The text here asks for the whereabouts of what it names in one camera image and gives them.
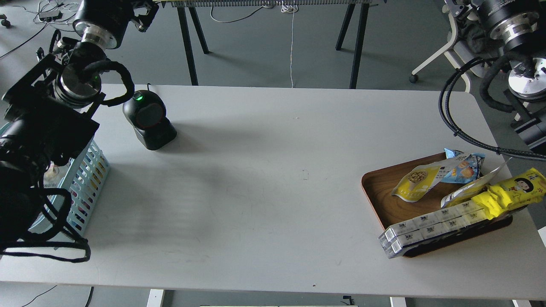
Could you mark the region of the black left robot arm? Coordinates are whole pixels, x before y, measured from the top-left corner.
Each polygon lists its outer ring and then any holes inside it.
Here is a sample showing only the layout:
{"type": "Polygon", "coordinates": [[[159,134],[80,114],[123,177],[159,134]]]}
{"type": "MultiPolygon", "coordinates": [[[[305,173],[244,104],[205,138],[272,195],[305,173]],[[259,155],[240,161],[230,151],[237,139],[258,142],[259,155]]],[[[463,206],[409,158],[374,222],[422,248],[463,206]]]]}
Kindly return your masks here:
{"type": "Polygon", "coordinates": [[[51,163],[66,165],[86,151],[99,106],[133,97],[130,72],[104,51],[120,47],[130,23],[145,32],[158,9],[156,0],[82,0],[73,22],[80,40],[56,31],[48,54],[2,97],[10,124],[1,136],[1,255],[72,248],[84,256],[68,262],[90,259],[87,239],[68,222],[71,193],[44,187],[44,175],[51,163]]]}

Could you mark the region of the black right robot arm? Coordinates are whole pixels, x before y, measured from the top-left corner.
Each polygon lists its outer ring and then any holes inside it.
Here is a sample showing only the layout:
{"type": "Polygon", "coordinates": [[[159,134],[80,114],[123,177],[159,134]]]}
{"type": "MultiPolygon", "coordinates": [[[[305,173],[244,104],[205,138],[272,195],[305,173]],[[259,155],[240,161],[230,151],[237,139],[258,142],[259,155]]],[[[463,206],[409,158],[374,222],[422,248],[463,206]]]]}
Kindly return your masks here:
{"type": "Polygon", "coordinates": [[[451,16],[474,11],[488,38],[501,40],[504,53],[499,58],[473,58],[445,82],[438,99],[439,113],[454,136],[472,145],[517,159],[545,160],[545,109],[530,112],[524,103],[545,101],[545,42],[539,34],[539,24],[545,20],[545,10],[538,0],[447,0],[451,16]],[[529,147],[529,151],[494,147],[466,134],[452,118],[449,100],[458,79],[470,68],[489,64],[479,87],[482,101],[495,110],[516,112],[520,120],[512,125],[514,131],[529,147]],[[503,104],[491,97],[489,87],[501,71],[509,73],[508,88],[503,104]]]}

